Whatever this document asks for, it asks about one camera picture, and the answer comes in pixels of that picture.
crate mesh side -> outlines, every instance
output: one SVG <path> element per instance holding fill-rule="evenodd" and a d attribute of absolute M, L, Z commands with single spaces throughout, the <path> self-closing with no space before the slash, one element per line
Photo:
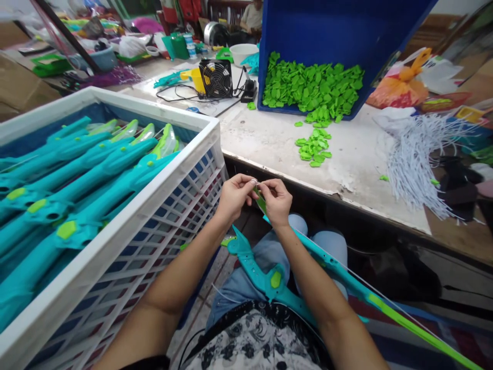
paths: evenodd
<path fill-rule="evenodd" d="M 224 178 L 209 150 L 81 300 L 28 369 L 90 368 L 149 285 L 214 215 Z"/>

orange plastic bag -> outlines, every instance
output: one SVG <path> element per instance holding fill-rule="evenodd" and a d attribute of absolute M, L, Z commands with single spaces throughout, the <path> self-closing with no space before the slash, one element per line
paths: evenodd
<path fill-rule="evenodd" d="M 411 67 L 404 66 L 398 74 L 385 76 L 366 102 L 380 109 L 388 106 L 407 108 L 424 102 L 428 89 L 415 77 L 422 72 L 421 66 L 430 56 L 431 49 L 425 49 Z"/>

finger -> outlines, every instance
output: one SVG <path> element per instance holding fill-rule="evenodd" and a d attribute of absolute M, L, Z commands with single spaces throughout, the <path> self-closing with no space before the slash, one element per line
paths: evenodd
<path fill-rule="evenodd" d="M 277 195 L 285 195 L 288 193 L 288 190 L 286 189 L 286 186 L 280 179 L 270 179 L 263 181 L 264 184 L 266 184 L 270 188 L 274 188 Z"/>
<path fill-rule="evenodd" d="M 236 185 L 240 186 L 240 184 L 245 184 L 251 180 L 255 180 L 255 177 L 244 175 L 244 174 L 236 174 L 228 181 L 231 181 L 232 183 L 235 183 Z"/>
<path fill-rule="evenodd" d="M 257 200 L 258 199 L 258 195 L 254 191 L 251 191 L 250 192 L 249 197 L 252 198 L 252 199 L 254 199 L 254 200 Z"/>
<path fill-rule="evenodd" d="M 247 196 L 253 191 L 253 188 L 257 185 L 257 180 L 252 178 L 250 181 L 246 182 L 243 184 L 243 187 L 241 188 L 241 191 Z"/>
<path fill-rule="evenodd" d="M 257 187 L 262 191 L 262 195 L 266 201 L 272 201 L 275 199 L 274 195 L 271 193 L 271 190 L 264 182 L 258 184 Z"/>

blue crate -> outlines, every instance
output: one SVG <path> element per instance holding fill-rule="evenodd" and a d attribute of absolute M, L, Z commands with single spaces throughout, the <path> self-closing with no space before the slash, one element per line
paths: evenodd
<path fill-rule="evenodd" d="M 259 110 L 302 113 L 297 105 L 269 108 L 262 104 L 267 66 L 272 51 L 281 60 L 306 66 L 342 63 L 359 64 L 365 71 L 363 88 L 354 103 L 353 119 L 395 61 L 437 0 L 265 0 L 260 42 Z"/>

bowstring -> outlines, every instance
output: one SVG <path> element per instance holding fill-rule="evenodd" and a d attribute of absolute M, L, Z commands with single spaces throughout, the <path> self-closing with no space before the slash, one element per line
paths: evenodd
<path fill-rule="evenodd" d="M 297 230 L 296 228 L 292 227 L 293 230 L 296 230 L 298 233 L 300 233 L 299 230 Z M 455 352 L 457 352 L 457 350 L 455 348 L 453 348 L 450 344 L 448 344 L 447 342 L 445 342 L 443 339 L 441 339 L 440 337 L 438 337 L 435 333 L 433 333 L 432 331 L 430 331 L 427 327 L 425 327 L 423 324 L 421 324 L 418 320 L 416 320 L 414 317 L 412 317 L 410 314 L 408 314 L 406 311 L 404 311 L 404 309 L 402 309 L 401 307 L 399 307 L 396 303 L 394 303 L 392 300 L 390 300 L 389 298 L 387 298 L 383 293 L 381 293 L 378 289 L 376 289 L 374 286 L 372 286 L 370 283 L 368 283 L 365 279 L 363 279 L 361 276 L 359 276 L 357 273 L 355 273 L 353 270 L 351 270 L 349 267 L 347 267 L 346 265 L 344 265 L 343 263 L 341 263 L 338 259 L 336 259 L 334 256 L 332 256 L 330 253 L 326 252 L 321 246 L 319 246 L 317 243 L 315 243 L 314 241 L 312 241 L 310 239 L 310 241 L 316 245 L 320 252 L 323 251 L 324 254 L 328 255 L 329 258 L 332 258 L 334 261 L 336 261 L 337 263 L 339 263 L 342 267 L 344 267 L 347 271 L 349 271 L 351 274 L 353 274 L 353 276 L 355 276 L 358 280 L 360 280 L 362 283 L 364 283 L 365 285 L 367 285 L 369 288 L 373 289 L 374 292 L 376 292 L 377 294 L 379 294 L 382 298 L 384 298 L 387 302 L 389 302 L 392 306 L 394 306 L 395 308 L 398 309 L 398 311 L 402 312 L 405 316 L 407 316 L 408 318 L 411 319 L 411 321 L 413 321 L 415 324 L 417 324 L 421 329 L 423 329 L 424 331 L 426 331 L 427 333 L 429 333 L 430 335 L 432 335 L 433 337 L 435 337 L 436 339 L 438 339 L 439 341 L 441 341 L 442 343 L 444 343 L 445 345 L 447 345 L 448 347 L 450 347 L 452 350 L 454 350 Z M 322 260 L 324 260 L 324 258 L 319 255 L 317 253 L 317 251 L 314 251 L 318 257 L 322 258 Z"/>

